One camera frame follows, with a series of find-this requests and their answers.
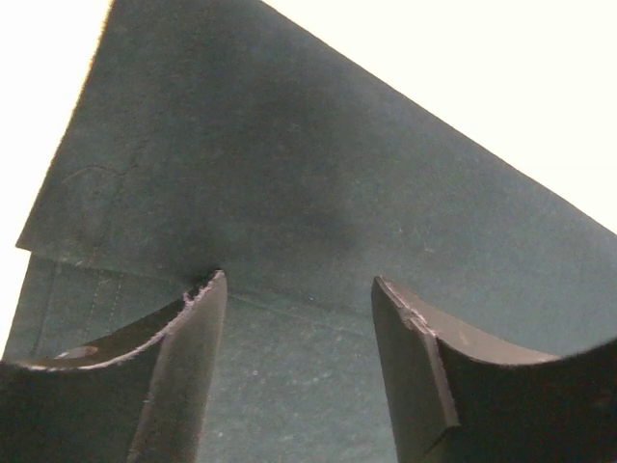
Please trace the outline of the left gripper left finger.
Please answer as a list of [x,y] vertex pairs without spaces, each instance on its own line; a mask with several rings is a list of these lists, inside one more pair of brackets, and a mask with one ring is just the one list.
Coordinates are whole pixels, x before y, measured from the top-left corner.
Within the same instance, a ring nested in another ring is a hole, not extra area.
[[2,461],[196,461],[226,303],[216,270],[105,337],[2,362]]

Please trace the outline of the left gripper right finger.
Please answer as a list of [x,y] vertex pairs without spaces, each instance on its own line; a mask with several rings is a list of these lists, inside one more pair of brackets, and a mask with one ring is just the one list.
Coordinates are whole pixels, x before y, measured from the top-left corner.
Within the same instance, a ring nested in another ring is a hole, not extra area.
[[372,314],[401,462],[612,462],[616,344],[555,357],[383,278]]

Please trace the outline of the black t shirt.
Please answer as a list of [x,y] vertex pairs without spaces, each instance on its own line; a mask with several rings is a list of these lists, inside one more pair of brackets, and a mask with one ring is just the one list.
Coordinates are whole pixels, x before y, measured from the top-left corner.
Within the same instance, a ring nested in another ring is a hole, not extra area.
[[401,462],[376,278],[555,357],[616,344],[611,231],[260,1],[115,2],[17,244],[2,362],[224,271],[194,462]]

